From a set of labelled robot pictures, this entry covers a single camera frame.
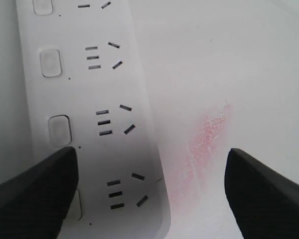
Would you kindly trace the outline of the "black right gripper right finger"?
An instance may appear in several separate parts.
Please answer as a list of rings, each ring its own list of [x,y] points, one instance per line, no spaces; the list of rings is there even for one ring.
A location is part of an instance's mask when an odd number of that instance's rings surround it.
[[[299,239],[299,184],[232,148],[224,190],[243,238]]]

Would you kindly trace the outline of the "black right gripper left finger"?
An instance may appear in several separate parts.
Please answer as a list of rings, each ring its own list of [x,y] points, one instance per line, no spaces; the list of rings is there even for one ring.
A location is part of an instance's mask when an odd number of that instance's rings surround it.
[[[0,184],[0,239],[55,239],[79,181],[73,147]]]

